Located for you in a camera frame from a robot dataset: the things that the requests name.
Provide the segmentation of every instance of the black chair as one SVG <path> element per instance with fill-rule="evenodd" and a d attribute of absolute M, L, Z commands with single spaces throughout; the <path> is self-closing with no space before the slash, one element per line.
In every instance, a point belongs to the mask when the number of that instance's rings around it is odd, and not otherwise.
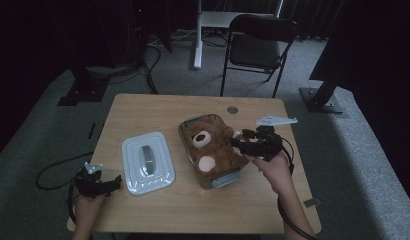
<path fill-rule="evenodd" d="M 270 81 L 274 72 L 280 69 L 272 96 L 274 98 L 286 63 L 287 52 L 296 36 L 297 27 L 294 21 L 253 14 L 236 16 L 229 26 L 220 96 L 223 96 L 227 69 L 269 74 L 265 82 Z M 282 53 L 280 42 L 285 43 Z"/>

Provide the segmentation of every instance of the brown teddy bear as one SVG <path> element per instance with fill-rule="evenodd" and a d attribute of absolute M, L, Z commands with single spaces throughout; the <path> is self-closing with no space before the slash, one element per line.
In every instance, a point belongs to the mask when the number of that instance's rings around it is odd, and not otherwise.
<path fill-rule="evenodd" d="M 217 115 L 205 115 L 182 126 L 196 173 L 202 178 L 214 180 L 248 164 L 248 159 L 230 145 L 233 128 L 226 126 Z"/>

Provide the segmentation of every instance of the human hand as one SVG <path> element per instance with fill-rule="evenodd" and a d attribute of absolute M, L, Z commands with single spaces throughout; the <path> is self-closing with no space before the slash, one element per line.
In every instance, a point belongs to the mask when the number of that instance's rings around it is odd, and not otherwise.
<path fill-rule="evenodd" d="M 283 151 L 277 153 L 269 162 L 254 156 L 246 155 L 246 158 L 258 167 L 277 194 L 294 188 L 289 161 Z"/>
<path fill-rule="evenodd" d="M 106 194 L 95 198 L 79 195 L 75 204 L 76 227 L 73 240 L 89 239 Z"/>

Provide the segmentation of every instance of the human arm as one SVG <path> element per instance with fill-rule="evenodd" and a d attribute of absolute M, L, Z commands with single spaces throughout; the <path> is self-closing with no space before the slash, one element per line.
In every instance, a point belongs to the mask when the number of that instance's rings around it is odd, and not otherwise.
<path fill-rule="evenodd" d="M 94 199 L 80 195 L 77 197 L 75 205 L 76 226 L 73 240 L 88 240 L 92 234 L 93 226 L 99 215 L 104 195 L 99 195 Z"/>
<path fill-rule="evenodd" d="M 315 233 L 308 222 L 298 194 L 296 193 L 286 155 L 280 151 L 269 162 L 257 157 L 246 157 L 262 171 L 270 182 L 273 191 L 279 195 L 280 203 L 291 222 L 301 230 L 315 237 Z M 286 238 L 289 240 L 304 239 L 287 225 L 286 222 L 284 222 L 284 232 Z"/>

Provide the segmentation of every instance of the chair backrest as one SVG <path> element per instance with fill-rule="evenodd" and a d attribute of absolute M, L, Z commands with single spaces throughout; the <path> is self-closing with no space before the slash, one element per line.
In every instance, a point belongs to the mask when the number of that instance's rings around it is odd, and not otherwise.
<path fill-rule="evenodd" d="M 230 32 L 241 32 L 258 39 L 292 43 L 297 36 L 296 23 L 289 19 L 240 14 L 230 23 Z"/>

